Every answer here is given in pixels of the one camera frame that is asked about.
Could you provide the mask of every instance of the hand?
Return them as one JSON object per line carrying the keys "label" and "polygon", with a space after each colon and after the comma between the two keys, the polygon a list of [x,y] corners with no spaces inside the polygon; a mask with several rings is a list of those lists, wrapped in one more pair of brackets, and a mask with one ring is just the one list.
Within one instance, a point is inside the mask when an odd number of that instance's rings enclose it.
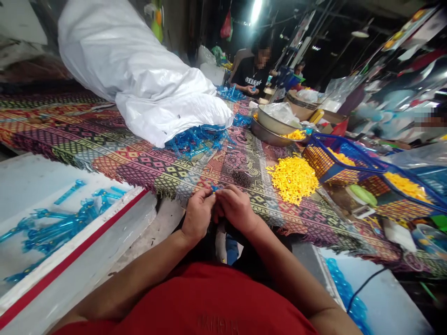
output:
{"label": "hand", "polygon": [[253,86],[252,85],[248,85],[244,87],[244,90],[246,93],[253,95],[255,92],[253,91]]}
{"label": "hand", "polygon": [[247,237],[262,219],[253,212],[249,196],[234,185],[216,191],[217,202],[234,228]]}
{"label": "hand", "polygon": [[202,188],[194,193],[188,202],[182,232],[192,245],[196,245],[205,237],[210,225],[211,211],[216,202],[216,195],[210,195],[211,193],[211,189]]}

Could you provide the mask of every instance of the blue crate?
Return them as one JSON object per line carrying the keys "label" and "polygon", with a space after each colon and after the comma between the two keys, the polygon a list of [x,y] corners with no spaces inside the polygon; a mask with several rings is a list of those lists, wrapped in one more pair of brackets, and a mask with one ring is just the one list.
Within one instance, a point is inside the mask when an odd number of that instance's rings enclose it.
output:
{"label": "blue crate", "polygon": [[433,191],[429,185],[423,183],[410,172],[401,168],[380,161],[380,164],[388,172],[400,174],[408,178],[420,187],[423,187],[427,198],[433,203],[430,204],[419,199],[408,196],[397,189],[384,175],[372,176],[361,183],[369,192],[377,197],[376,213],[395,220],[413,220],[424,216],[446,215],[447,203]]}
{"label": "blue crate", "polygon": [[428,166],[408,170],[447,202],[447,167]]}
{"label": "blue crate", "polygon": [[[327,148],[333,152],[344,154],[354,161],[356,166],[340,162]],[[311,140],[303,152],[303,157],[315,170],[321,183],[357,184],[376,174],[386,172],[376,160],[364,153],[349,140],[335,135],[312,134]]]}

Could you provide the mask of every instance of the patterned fabric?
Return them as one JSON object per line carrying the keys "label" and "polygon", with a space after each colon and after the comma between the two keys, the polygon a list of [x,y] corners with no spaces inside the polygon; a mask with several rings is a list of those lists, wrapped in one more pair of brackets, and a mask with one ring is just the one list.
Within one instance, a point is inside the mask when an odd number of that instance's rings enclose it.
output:
{"label": "patterned fabric", "polygon": [[[401,250],[383,236],[379,226],[368,221],[344,223],[318,193],[304,198],[299,207],[282,201],[265,167],[299,152],[298,147],[272,147],[250,130],[232,127],[229,133],[236,145],[225,143],[220,152],[201,153],[187,161],[133,135],[116,109],[92,109],[104,104],[88,91],[0,97],[0,141],[180,200],[212,183],[235,183],[233,171],[243,170],[253,177],[252,185],[244,189],[253,209],[283,234],[301,234],[304,241],[317,246],[349,251],[396,270],[422,268],[425,275],[447,277],[446,261],[422,251],[403,261]],[[229,104],[234,112],[249,113],[246,101]],[[31,121],[37,115],[43,123]]]}

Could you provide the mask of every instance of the black t-shirt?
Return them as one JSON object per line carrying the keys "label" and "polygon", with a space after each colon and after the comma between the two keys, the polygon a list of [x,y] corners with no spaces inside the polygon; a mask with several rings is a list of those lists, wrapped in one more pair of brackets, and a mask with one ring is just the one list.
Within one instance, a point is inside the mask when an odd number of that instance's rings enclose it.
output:
{"label": "black t-shirt", "polygon": [[267,68],[258,69],[256,67],[255,57],[247,57],[239,63],[231,82],[240,86],[256,86],[259,89],[259,95],[261,95],[269,78],[269,73],[270,71]]}

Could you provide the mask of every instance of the black wire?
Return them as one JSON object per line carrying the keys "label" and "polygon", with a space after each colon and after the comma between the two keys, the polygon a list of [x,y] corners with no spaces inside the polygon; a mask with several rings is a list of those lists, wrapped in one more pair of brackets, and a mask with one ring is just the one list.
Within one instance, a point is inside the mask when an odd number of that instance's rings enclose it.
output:
{"label": "black wire", "polygon": [[356,297],[357,294],[360,293],[360,291],[367,285],[367,283],[369,283],[369,281],[374,278],[375,276],[377,276],[378,274],[384,272],[385,270],[388,270],[388,268],[383,268],[379,271],[377,271],[376,273],[372,274],[364,283],[362,286],[360,286],[360,288],[355,291],[355,293],[352,295],[351,300],[349,301],[348,304],[348,309],[346,310],[346,313],[349,314],[349,312],[351,311],[351,307],[352,307],[352,303],[354,302],[354,298]]}

